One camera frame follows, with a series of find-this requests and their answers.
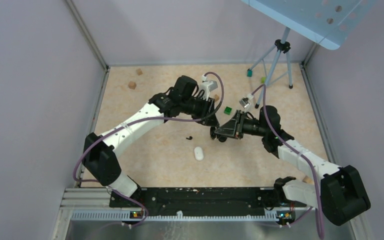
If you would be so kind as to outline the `white earbud charging case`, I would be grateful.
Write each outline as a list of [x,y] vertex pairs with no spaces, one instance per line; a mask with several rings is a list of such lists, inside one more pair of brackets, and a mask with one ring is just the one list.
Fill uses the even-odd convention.
[[193,154],[194,154],[194,158],[197,160],[197,161],[202,161],[204,159],[204,151],[203,149],[200,147],[200,146],[197,146],[194,148],[193,150]]

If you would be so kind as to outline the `black earbud charging case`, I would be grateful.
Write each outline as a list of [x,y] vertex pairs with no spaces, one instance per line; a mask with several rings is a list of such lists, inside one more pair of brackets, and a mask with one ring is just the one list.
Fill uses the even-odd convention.
[[225,136],[221,136],[218,138],[218,141],[221,142],[221,143],[224,143],[228,138],[225,137]]

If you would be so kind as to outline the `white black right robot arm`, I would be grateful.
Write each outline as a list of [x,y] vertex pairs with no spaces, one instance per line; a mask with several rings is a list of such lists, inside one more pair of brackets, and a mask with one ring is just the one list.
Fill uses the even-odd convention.
[[210,137],[220,142],[228,138],[240,140],[244,135],[261,137],[267,152],[313,178],[314,184],[293,177],[279,178],[273,192],[277,205],[287,206],[291,201],[306,204],[320,210],[336,226],[371,208],[359,171],[351,165],[342,167],[331,163],[303,147],[282,129],[276,107],[263,106],[259,119],[238,110],[228,122],[210,129]]

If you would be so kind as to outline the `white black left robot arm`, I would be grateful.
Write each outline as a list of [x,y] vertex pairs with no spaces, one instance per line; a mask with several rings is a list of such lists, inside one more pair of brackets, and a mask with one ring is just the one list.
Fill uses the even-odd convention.
[[129,207],[140,202],[139,185],[120,167],[118,157],[136,140],[151,129],[167,122],[175,121],[179,114],[190,116],[189,122],[203,126],[219,125],[216,112],[220,108],[210,93],[222,86],[222,82],[208,80],[202,82],[189,76],[180,76],[174,86],[166,92],[152,96],[134,115],[118,126],[100,135],[92,132],[84,142],[84,152],[80,158],[83,166],[95,180],[121,194],[121,200]]

